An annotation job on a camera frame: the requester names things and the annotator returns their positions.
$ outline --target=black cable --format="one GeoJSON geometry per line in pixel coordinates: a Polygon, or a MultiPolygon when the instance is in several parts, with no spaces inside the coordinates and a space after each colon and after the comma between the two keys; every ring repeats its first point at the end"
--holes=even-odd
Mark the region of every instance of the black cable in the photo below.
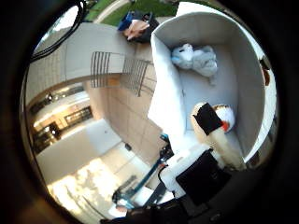
{"type": "Polygon", "coordinates": [[[33,63],[39,59],[42,59],[42,58],[47,57],[48,55],[52,54],[57,48],[59,48],[64,43],[64,41],[69,36],[71,36],[78,29],[78,27],[82,23],[84,16],[86,14],[86,3],[84,0],[78,0],[74,4],[74,6],[78,7],[78,14],[77,14],[71,28],[60,39],[58,39],[54,44],[47,47],[46,49],[43,49],[43,50],[37,52],[36,54],[34,54],[31,58],[30,63],[33,63]]]}
{"type": "Polygon", "coordinates": [[[168,166],[168,165],[162,167],[161,170],[158,172],[158,178],[159,178],[160,182],[163,183],[164,185],[165,185],[165,183],[164,183],[163,180],[161,179],[160,174],[161,174],[161,171],[162,171],[163,169],[165,169],[167,166],[168,166]]]}

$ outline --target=building wall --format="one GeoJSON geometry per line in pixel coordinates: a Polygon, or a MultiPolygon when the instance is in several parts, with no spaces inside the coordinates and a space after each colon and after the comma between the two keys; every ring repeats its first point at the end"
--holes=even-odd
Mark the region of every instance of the building wall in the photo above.
{"type": "Polygon", "coordinates": [[[160,139],[162,130],[148,119],[151,95],[142,91],[136,97],[125,88],[110,88],[107,99],[106,118],[112,129],[145,163],[155,163],[165,142],[160,139]]]}
{"type": "Polygon", "coordinates": [[[103,120],[87,125],[36,156],[47,184],[73,174],[87,162],[116,146],[121,139],[103,120]]]}
{"type": "MultiPolygon", "coordinates": [[[[49,36],[40,44],[44,49],[59,39],[67,30],[49,36]]],[[[28,73],[26,103],[29,104],[42,91],[61,82],[91,74],[91,58],[94,51],[134,55],[135,43],[129,43],[115,27],[83,22],[51,55],[31,63],[28,73]]],[[[109,73],[122,71],[123,56],[110,59],[109,73]]]]}

